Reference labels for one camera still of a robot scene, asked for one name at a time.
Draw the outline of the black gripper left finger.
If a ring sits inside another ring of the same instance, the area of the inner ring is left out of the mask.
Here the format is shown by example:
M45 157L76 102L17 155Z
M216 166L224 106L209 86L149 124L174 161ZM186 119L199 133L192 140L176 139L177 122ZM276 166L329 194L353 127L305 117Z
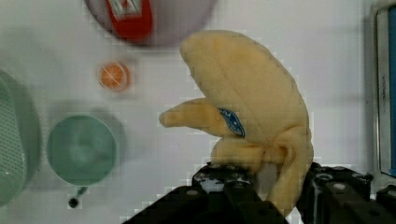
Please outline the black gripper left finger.
M209 163L122 224L289 224L260 198L247 170Z

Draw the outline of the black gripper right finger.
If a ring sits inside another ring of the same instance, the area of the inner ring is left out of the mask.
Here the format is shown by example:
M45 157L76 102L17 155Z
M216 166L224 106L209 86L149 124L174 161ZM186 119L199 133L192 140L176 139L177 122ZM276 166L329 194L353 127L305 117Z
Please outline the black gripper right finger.
M395 186L371 199L371 174L311 164L297 209L304 224L396 224Z

